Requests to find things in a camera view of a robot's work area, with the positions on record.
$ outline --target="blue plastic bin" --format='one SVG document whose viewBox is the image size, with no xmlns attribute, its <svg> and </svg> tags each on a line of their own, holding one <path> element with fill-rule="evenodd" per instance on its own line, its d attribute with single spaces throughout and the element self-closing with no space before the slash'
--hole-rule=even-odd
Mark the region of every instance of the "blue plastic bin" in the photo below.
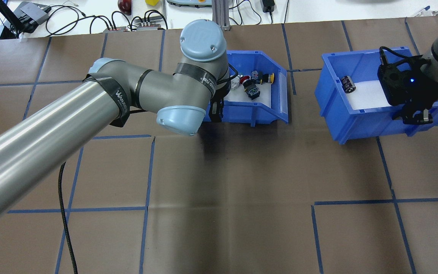
<svg viewBox="0 0 438 274">
<path fill-rule="evenodd" d="M 271 85 L 271 107 L 262 103 L 224 101 L 223 122 L 249 123 L 251 126 L 270 124 L 275 120 L 288 123 L 287 101 L 287 71 L 277 62 L 273 61 L 261 51 L 228 51 L 228 61 L 235 67 L 239 74 L 250 75 L 251 71 L 259 70 L 275 74 L 275 80 Z M 210 122 L 208 115 L 204 121 Z"/>
<path fill-rule="evenodd" d="M 408 47 L 393 48 L 393 50 L 412 56 Z M 390 53 L 386 54 L 390 62 L 400 60 Z M 332 138 L 339 141 L 339 144 L 345 144 L 349 139 L 400 133 L 413 136 L 419 131 L 438 125 L 438 101 L 430 110 L 433 123 L 427 125 L 405 125 L 401 119 L 392 120 L 391 117 L 402 108 L 401 106 L 359 110 L 351 108 L 340 78 L 348 75 L 355 83 L 378 80 L 377 71 L 380 65 L 378 49 L 322 54 L 322 59 L 324 67 L 315 89 L 315 97 L 320 106 L 320 115 L 325 118 Z"/>
</svg>

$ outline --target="capacitor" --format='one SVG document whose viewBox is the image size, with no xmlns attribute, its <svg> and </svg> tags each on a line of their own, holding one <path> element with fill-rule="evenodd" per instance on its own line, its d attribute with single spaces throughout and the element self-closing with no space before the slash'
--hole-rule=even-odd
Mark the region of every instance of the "capacitor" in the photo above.
<svg viewBox="0 0 438 274">
<path fill-rule="evenodd" d="M 354 82 L 352 81 L 350 76 L 342 77 L 341 83 L 342 83 L 342 89 L 346 93 L 351 93 L 356 90 L 356 86 L 354 85 Z"/>
</svg>

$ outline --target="black strap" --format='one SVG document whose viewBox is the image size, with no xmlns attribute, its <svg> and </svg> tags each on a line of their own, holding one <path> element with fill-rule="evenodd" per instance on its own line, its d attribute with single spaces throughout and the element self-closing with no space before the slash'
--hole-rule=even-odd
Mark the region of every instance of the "black strap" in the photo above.
<svg viewBox="0 0 438 274">
<path fill-rule="evenodd" d="M 435 50 L 433 49 L 433 44 L 432 47 L 430 48 L 430 51 L 432 52 L 433 58 L 438 62 L 438 55 L 435 53 Z"/>
<path fill-rule="evenodd" d="M 140 90 L 141 90 L 141 84 L 143 83 L 144 78 L 146 77 L 146 75 L 148 75 L 148 73 L 151 73 L 153 71 L 153 69 L 147 69 L 144 71 L 143 74 L 141 74 L 140 79 L 138 80 L 138 83 L 136 84 L 136 105 L 138 106 L 138 108 L 141 108 L 140 105 Z"/>
<path fill-rule="evenodd" d="M 89 73 L 83 82 L 88 81 L 98 83 L 111 96 L 119 108 L 119 116 L 110 125 L 123 127 L 129 117 L 129 100 L 123 87 L 105 73 Z"/>
<path fill-rule="evenodd" d="M 176 73 L 184 74 L 202 83 L 211 92 L 211 98 L 214 96 L 217 80 L 216 77 L 207 70 L 187 63 L 178 63 L 174 75 Z"/>
</svg>

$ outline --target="red apple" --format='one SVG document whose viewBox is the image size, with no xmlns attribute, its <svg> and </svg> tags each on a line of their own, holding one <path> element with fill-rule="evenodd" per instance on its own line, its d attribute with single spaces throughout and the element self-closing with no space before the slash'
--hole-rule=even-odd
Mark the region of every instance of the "red apple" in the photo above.
<svg viewBox="0 0 438 274">
<path fill-rule="evenodd" d="M 126 15 L 131 15 L 131 1 L 132 0 L 118 0 L 119 10 Z"/>
</svg>

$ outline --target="cable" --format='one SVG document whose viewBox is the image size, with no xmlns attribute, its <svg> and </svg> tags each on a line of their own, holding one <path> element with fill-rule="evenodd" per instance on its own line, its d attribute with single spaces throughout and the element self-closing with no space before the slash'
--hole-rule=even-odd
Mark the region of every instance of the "cable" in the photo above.
<svg viewBox="0 0 438 274">
<path fill-rule="evenodd" d="M 52 18 L 52 16 L 53 16 L 57 11 L 59 11 L 59 10 L 61 10 L 61 9 L 64 9 L 64 8 L 68 8 L 68 9 L 72 10 L 73 12 L 75 12 L 75 14 L 77 15 L 77 20 L 80 19 L 79 12 L 80 12 L 80 14 L 82 14 L 82 16 L 86 17 L 86 14 L 85 14 L 84 12 L 82 12 L 80 9 L 76 8 L 76 7 L 65 6 L 65 5 L 54 5 L 54 6 L 52 6 L 52 7 L 59 7 L 59 8 L 56 9 L 54 12 L 52 12 L 52 13 L 50 14 L 50 16 L 48 17 L 47 21 L 45 22 L 45 29 L 47 30 L 48 33 L 50 33 L 50 35 L 63 35 L 63 34 L 69 33 L 71 30 L 73 30 L 73 29 L 77 26 L 77 22 L 78 22 L 78 21 L 74 21 L 74 22 L 72 22 L 72 23 L 74 24 L 74 26 L 72 26 L 72 28 L 68 29 L 66 32 L 58 33 L 58 32 L 61 31 L 62 29 L 60 29 L 60 30 L 58 30 L 58 31 L 56 31 L 56 32 L 53 32 L 53 33 L 50 32 L 50 30 L 48 29 L 48 22 L 50 21 L 50 18 Z"/>
<path fill-rule="evenodd" d="M 90 22 L 90 26 L 89 26 L 89 34 L 92 34 L 92 23 L 94 23 L 94 21 L 95 21 L 96 19 L 101 19 L 102 21 L 104 21 L 104 24 L 106 24 L 106 28 L 107 28 L 108 30 L 110 30 L 110 29 L 109 29 L 109 25 L 108 25 L 108 23 L 106 22 L 106 20 L 102 19 L 101 16 L 96 16 L 96 17 L 94 17 L 94 19 L 92 19 L 92 21 Z"/>
<path fill-rule="evenodd" d="M 127 18 L 126 14 L 124 14 L 124 13 L 122 13 L 122 12 L 120 12 L 120 11 L 113 11 L 113 13 L 111 14 L 111 21 L 113 21 L 113 27 L 114 27 L 114 29 L 116 29 L 116 23 L 114 22 L 114 15 L 115 15 L 116 13 L 122 14 L 122 15 L 125 17 L 126 21 L 128 21 L 128 26 L 131 26 L 131 22 L 130 22 L 129 19 Z"/>
<path fill-rule="evenodd" d="M 64 174 L 65 162 L 60 166 L 59 172 L 59 202 L 60 213 L 62 215 L 62 222 L 64 224 L 65 239 L 67 240 L 68 252 L 70 253 L 70 260 L 72 261 L 72 268 L 74 274 L 78 274 L 77 263 L 73 254 L 72 243 L 70 241 L 70 234 L 68 233 L 67 218 L 65 217 L 64 199 L 62 197 L 62 175 Z"/>
<path fill-rule="evenodd" d="M 67 2 L 71 2 L 71 4 L 74 5 L 74 6 L 76 6 L 76 7 L 79 6 L 79 5 L 77 5 L 76 3 L 74 3 L 74 2 L 72 2 L 72 1 L 70 1 L 70 0 L 67 0 L 67 1 L 63 2 L 62 5 L 64 5 L 64 4 L 67 3 Z"/>
<path fill-rule="evenodd" d="M 80 18 L 80 19 L 77 19 L 77 20 L 75 20 L 75 21 L 72 21 L 72 22 L 68 23 L 66 26 L 64 26 L 63 28 L 57 30 L 56 32 L 53 32 L 53 33 L 50 33 L 50 32 L 49 32 L 50 34 L 47 35 L 46 37 L 50 37 L 50 36 L 52 36 L 52 35 L 63 35 L 63 34 L 66 34 L 66 33 L 68 33 L 69 31 L 71 31 L 75 26 L 72 27 L 70 30 L 64 32 L 64 33 L 58 33 L 58 32 L 61 31 L 61 30 L 63 30 L 63 29 L 65 29 L 66 27 L 70 26 L 71 24 L 75 24 L 75 23 L 77 23 L 77 22 L 79 22 L 79 21 L 82 21 L 82 20 L 84 20 L 84 19 L 95 18 L 95 17 L 96 17 L 95 15 L 91 15 L 91 16 L 86 16 L 86 17 L 84 17 L 84 18 Z"/>
<path fill-rule="evenodd" d="M 240 25 L 242 25 L 243 24 L 243 16 L 241 14 L 240 5 L 238 4 L 238 0 L 236 0 L 236 6 L 238 7 L 238 14 L 240 15 L 240 19 L 241 19 Z"/>
<path fill-rule="evenodd" d="M 150 22 L 150 15 L 156 13 L 158 15 L 160 15 L 163 18 L 163 22 L 165 22 L 165 28 L 168 29 L 168 24 L 167 24 L 167 19 L 165 19 L 165 16 L 163 16 L 163 14 L 157 10 L 149 10 L 151 11 L 150 13 L 148 13 L 148 17 L 146 18 L 148 22 Z"/>
<path fill-rule="evenodd" d="M 256 23 L 255 25 L 259 25 L 259 24 L 261 24 L 261 15 L 259 14 L 259 13 L 257 13 L 255 10 L 254 10 L 254 8 L 252 7 L 252 4 L 251 4 L 251 1 L 250 0 L 242 0 L 240 3 L 238 3 L 236 6 L 234 6 L 234 7 L 230 7 L 229 9 L 231 10 L 231 9 L 234 9 L 234 8 L 238 8 L 238 12 L 239 12 L 239 6 L 242 4 L 242 3 L 244 3 L 244 2 L 248 2 L 249 4 L 250 4 L 250 7 L 251 7 L 251 10 L 259 17 L 259 22 L 258 23 Z"/>
<path fill-rule="evenodd" d="M 290 4 L 290 0 L 287 0 L 287 8 L 285 9 L 285 19 L 283 19 L 283 23 L 287 22 L 287 14 L 288 14 L 288 5 Z"/>
<path fill-rule="evenodd" d="M 386 50 L 387 52 L 389 52 L 389 53 L 391 53 L 391 54 L 393 54 L 395 56 L 398 56 L 400 58 L 409 58 L 409 56 L 405 56 L 405 55 L 399 54 L 398 52 L 396 52 L 396 51 L 394 51 L 394 50 L 392 50 L 392 49 L 390 49 L 388 47 L 384 47 L 384 46 L 379 47 L 379 52 L 380 53 L 383 52 L 383 50 Z"/>
<path fill-rule="evenodd" d="M 227 81 L 230 81 L 230 80 L 233 80 L 234 78 L 236 78 L 236 76 L 239 75 L 238 70 L 236 70 L 236 68 L 234 68 L 233 65 L 231 65 L 231 64 L 228 64 L 228 65 L 234 71 L 234 75 L 227 78 L 227 79 L 222 79 L 222 80 L 217 81 L 217 85 L 226 83 Z"/>
<path fill-rule="evenodd" d="M 133 17 L 133 19 L 131 19 L 131 23 L 134 22 L 135 19 L 139 19 L 141 23 L 143 23 L 143 18 L 139 17 L 139 16 L 135 16 Z"/>
<path fill-rule="evenodd" d="M 236 22 L 236 20 L 234 20 L 234 18 L 230 17 L 229 19 L 232 20 L 236 25 L 240 25 L 238 22 Z"/>
<path fill-rule="evenodd" d="M 381 46 L 381 47 L 379 47 L 379 57 L 381 59 L 381 63 L 384 64 L 384 65 L 389 64 L 388 63 L 388 58 L 386 57 L 386 54 L 384 53 L 384 50 L 386 50 L 387 52 L 389 52 L 389 53 L 391 53 L 391 54 L 393 54 L 393 55 L 395 55 L 397 57 L 403 58 L 403 59 L 409 58 L 409 56 L 405 56 L 405 55 L 399 54 L 398 52 L 395 52 L 394 50 L 392 50 L 392 49 L 390 49 L 388 47 Z"/>
</svg>

